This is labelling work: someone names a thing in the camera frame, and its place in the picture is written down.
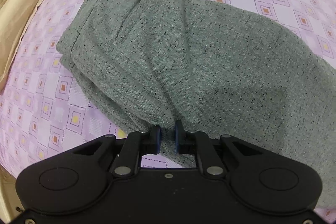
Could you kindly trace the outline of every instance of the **mattress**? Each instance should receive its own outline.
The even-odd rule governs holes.
[[[14,177],[30,164],[101,135],[126,137],[59,62],[55,46],[83,1],[44,0],[19,46],[0,95],[0,164]],[[213,1],[275,20],[336,68],[336,0]],[[142,166],[179,167],[160,155],[145,156]]]

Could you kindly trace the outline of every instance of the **bed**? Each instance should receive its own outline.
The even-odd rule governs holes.
[[[86,99],[55,46],[84,0],[43,0],[29,20],[0,94],[0,164],[21,170],[105,134],[126,134]],[[336,0],[213,0],[275,20],[336,68]],[[147,155],[146,167],[176,163]],[[331,220],[329,208],[318,213]]]

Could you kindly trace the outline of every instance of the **beige fabric edge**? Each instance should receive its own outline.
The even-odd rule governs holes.
[[[43,0],[39,0],[37,2],[37,4],[35,5],[32,13],[30,15],[30,17],[28,18],[28,20],[26,22],[26,25],[23,28],[20,28],[18,30],[18,34],[15,37],[15,40],[13,42],[13,48],[12,48],[10,54],[9,54],[9,57],[11,57],[11,58],[9,58],[8,61],[7,61],[7,63],[6,63],[3,75],[0,75],[1,76],[1,78],[0,78],[0,92],[2,91],[2,89],[4,88],[4,86],[5,86],[6,82],[7,82],[7,77],[8,77],[9,69],[11,67],[12,62],[14,61],[17,49],[19,48],[19,46],[21,44],[22,37],[24,36],[24,34],[25,34],[25,32],[26,32],[29,24],[31,23],[31,20],[33,19],[34,15],[36,14],[36,11],[37,11],[38,7],[41,5],[42,2],[43,2]]]

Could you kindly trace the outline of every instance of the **screw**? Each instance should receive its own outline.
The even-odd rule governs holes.
[[[207,168],[207,172],[210,175],[220,175],[221,173],[224,172],[224,170],[222,167],[219,167],[219,166],[210,166]]]
[[[170,173],[167,173],[165,174],[165,178],[166,179],[171,179],[174,175],[173,174],[170,174]]]
[[[128,175],[129,173],[131,173],[131,169],[130,167],[127,167],[127,166],[119,166],[115,168],[114,172],[118,175],[124,176],[124,175]]]
[[[25,224],[36,224],[34,220],[28,218],[25,220]]]

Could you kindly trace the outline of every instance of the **gray speckled fabric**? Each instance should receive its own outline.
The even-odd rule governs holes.
[[[85,0],[57,44],[88,98],[126,133],[174,121],[312,166],[336,204],[336,73],[278,23],[207,0]]]

